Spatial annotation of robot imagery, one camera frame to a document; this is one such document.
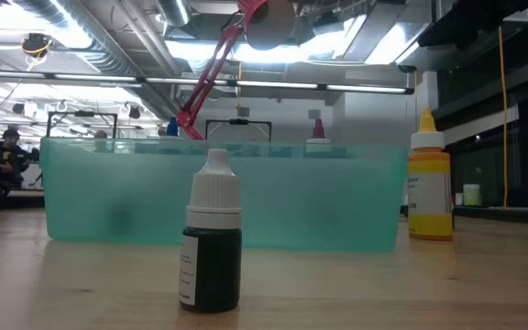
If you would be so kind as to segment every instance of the dropper bottle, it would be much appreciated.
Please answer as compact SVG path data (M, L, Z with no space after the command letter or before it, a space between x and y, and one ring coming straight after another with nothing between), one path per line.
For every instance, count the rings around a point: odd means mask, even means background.
M421 114L419 131L411 136L409 155L409 236L453 239L450 157L443 152L444 134L435 129L431 109Z
M187 223L182 232L179 300L182 308L217 313L239 300L242 232L239 178L227 151L209 149L194 174Z

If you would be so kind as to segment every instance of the yellow cable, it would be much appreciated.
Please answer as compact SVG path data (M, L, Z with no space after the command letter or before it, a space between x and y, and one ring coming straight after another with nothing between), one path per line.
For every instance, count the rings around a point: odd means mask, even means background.
M502 101L504 102L504 130L502 133L502 151L503 151L503 170L504 170L504 200L502 206L507 207L509 199L509 152L508 152L508 132L507 132L507 116L509 112L509 100L506 94L506 78L504 77L504 49L502 45L502 27L499 27L499 49L500 49L500 80L502 81Z

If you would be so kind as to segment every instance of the wall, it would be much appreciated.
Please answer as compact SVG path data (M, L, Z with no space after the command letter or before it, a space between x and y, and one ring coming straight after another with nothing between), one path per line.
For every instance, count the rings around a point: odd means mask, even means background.
M309 119L309 109L321 110L326 135L331 134L332 108L323 100L289 100L277 102L276 99L244 98L242 106L250 108L249 120L271 121L272 141L303 143L311 138L314 121ZM207 100L195 122L195 127L204 135L206 119L237 118L236 99ZM256 127L221 125L210 139L219 140L256 140L263 141L266 137Z
M438 107L436 78L425 72L416 95L344 93L333 108L333 141L410 147L422 110Z

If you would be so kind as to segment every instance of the wooden table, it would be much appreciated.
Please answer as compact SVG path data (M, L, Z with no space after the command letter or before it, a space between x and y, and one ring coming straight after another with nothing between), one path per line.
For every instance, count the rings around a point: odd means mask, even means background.
M528 329L528 225L406 233L392 253L246 250L240 307L194 314L176 247L50 241L43 211L0 212L0 330Z

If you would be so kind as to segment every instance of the person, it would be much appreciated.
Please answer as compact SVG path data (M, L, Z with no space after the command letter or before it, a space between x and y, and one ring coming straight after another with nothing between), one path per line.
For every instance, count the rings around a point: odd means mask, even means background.
M0 142L0 179L15 186L21 186L24 178L21 173L28 169L29 155L17 145L19 133L13 128L4 132Z

